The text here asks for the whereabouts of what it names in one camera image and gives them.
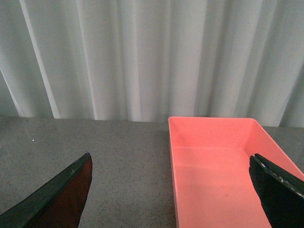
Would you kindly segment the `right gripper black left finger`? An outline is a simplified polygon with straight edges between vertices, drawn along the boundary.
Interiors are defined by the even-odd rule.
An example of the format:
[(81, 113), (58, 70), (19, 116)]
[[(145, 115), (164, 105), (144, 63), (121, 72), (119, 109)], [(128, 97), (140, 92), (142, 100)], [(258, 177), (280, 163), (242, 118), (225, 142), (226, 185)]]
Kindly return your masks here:
[(77, 228), (92, 181), (85, 153), (23, 201), (0, 216), (2, 228)]

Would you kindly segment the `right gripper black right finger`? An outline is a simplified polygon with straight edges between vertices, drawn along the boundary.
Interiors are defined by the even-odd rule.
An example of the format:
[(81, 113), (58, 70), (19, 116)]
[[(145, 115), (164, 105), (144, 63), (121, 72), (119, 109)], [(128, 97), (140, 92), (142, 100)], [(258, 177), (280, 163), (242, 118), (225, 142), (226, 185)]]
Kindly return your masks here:
[(250, 156), (249, 175), (273, 228), (304, 226), (304, 181), (260, 154)]

